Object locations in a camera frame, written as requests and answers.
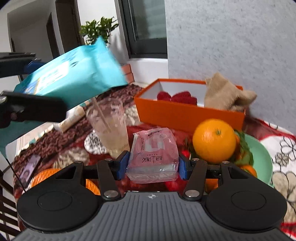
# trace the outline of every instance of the wooden chair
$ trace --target wooden chair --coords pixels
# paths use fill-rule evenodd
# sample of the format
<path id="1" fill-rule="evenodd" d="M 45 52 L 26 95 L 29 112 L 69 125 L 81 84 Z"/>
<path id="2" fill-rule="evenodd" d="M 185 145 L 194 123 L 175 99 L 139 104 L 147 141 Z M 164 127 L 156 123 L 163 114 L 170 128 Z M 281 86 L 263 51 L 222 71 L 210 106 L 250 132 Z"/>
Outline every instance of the wooden chair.
<path id="1" fill-rule="evenodd" d="M 17 223 L 16 203 L 3 196 L 3 188 L 13 195 L 13 187 L 3 180 L 3 172 L 0 170 L 0 220 L 3 222 L 0 223 L 0 231 L 4 232 L 6 239 L 10 241 L 9 235 L 17 236 L 20 230 Z"/>

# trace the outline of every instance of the potted plant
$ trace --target potted plant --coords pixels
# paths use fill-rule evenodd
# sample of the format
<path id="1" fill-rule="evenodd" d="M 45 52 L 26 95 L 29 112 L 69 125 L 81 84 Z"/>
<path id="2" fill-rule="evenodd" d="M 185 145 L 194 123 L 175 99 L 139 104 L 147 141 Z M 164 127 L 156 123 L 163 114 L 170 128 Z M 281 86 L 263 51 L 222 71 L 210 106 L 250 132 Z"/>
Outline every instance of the potted plant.
<path id="1" fill-rule="evenodd" d="M 102 17 L 99 22 L 96 20 L 92 20 L 91 22 L 86 21 L 86 24 L 81 26 L 80 31 L 83 37 L 87 36 L 86 44 L 92 45 L 96 42 L 99 36 L 102 36 L 106 45 L 108 45 L 108 38 L 110 37 L 111 32 L 119 26 L 118 23 L 115 23 L 117 20 L 113 20 L 113 18 L 114 17 Z"/>

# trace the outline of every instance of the black cable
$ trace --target black cable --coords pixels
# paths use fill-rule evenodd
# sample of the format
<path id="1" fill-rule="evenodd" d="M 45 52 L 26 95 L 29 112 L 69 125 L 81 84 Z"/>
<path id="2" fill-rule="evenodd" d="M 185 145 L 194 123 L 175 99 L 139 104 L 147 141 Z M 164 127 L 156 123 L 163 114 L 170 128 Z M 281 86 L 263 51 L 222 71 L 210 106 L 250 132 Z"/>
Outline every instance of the black cable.
<path id="1" fill-rule="evenodd" d="M 18 176 L 18 175 L 16 174 L 16 172 L 14 171 L 14 169 L 13 169 L 11 163 L 9 162 L 9 160 L 8 160 L 7 158 L 5 158 L 5 159 L 6 159 L 7 163 L 8 163 L 8 165 L 9 165 L 10 169 L 13 171 L 13 174 L 17 177 L 17 180 L 19 181 L 20 185 L 22 186 L 24 192 L 26 192 L 26 189 L 25 189 L 24 185 L 23 185 L 22 182 L 20 181 L 19 176 Z"/>

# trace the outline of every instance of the logo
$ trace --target logo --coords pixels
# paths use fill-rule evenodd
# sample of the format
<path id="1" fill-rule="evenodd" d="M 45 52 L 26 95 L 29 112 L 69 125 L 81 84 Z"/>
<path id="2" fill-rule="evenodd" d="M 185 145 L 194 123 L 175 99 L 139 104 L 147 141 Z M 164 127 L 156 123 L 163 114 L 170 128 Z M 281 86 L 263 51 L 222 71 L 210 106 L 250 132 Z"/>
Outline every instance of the logo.
<path id="1" fill-rule="evenodd" d="M 150 198 L 150 199 L 154 199 L 154 198 L 156 198 L 157 196 L 154 195 L 154 194 L 149 194 L 147 197 Z"/>

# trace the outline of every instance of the pink tissue pack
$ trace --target pink tissue pack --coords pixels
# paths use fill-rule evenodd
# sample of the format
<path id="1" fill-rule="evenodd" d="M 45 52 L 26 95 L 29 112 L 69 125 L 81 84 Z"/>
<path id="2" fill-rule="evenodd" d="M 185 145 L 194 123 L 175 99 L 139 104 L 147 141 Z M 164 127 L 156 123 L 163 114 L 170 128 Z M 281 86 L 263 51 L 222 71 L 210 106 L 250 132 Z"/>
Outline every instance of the pink tissue pack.
<path id="1" fill-rule="evenodd" d="M 126 174 L 135 183 L 158 183 L 178 178 L 179 154 L 168 128 L 134 133 Z"/>

